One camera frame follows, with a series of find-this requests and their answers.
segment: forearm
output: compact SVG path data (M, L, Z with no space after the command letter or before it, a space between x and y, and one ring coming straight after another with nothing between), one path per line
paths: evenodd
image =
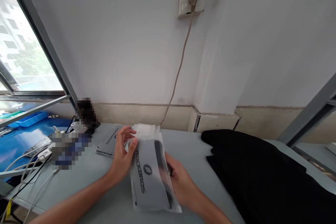
M198 214L207 224L232 224L222 211L201 191L195 198L191 210Z
M31 223L76 223L113 185L114 183L105 175L75 195L47 210Z

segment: rockbros logo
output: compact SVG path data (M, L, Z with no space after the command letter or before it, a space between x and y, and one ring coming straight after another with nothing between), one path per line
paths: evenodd
M152 175L153 173L152 168L148 164L145 164L143 166L143 170L147 175Z
M116 133L117 133L118 129L119 129L119 128L117 128L117 129L113 132L112 136L107 140L106 144L109 144L109 142L111 141L112 137L117 138Z
M144 178L143 178L143 175L142 175L141 164L140 164L140 161L139 161L139 151L138 150L135 151L135 159L136 159L136 166L138 168L141 192L146 193L145 182L144 182Z

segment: black fabric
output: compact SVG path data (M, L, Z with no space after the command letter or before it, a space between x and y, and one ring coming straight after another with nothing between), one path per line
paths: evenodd
M232 130L205 131L207 160L247 224L336 223L336 195L272 144Z

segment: hand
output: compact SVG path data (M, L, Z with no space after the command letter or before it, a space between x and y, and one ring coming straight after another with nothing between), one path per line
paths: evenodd
M183 165L167 152L165 152L165 155L167 163L173 169L170 180L177 200L181 205L195 211L198 200L202 197L203 193L193 182Z
M131 129L130 126L122 127L121 130L117 132L117 142L115 144L112 165L106 173L112 186L122 181L131 167L133 153L138 143L137 138L131 135L135 133L136 131ZM126 152L124 145L130 138L133 138L133 140L128 147L128 152Z

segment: tree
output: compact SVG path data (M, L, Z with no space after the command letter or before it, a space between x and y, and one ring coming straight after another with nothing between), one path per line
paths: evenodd
M26 76L34 75L54 75L54 71L37 41L25 42L24 50L19 50L16 54L8 55L8 59L13 59L17 67L22 68L22 74Z

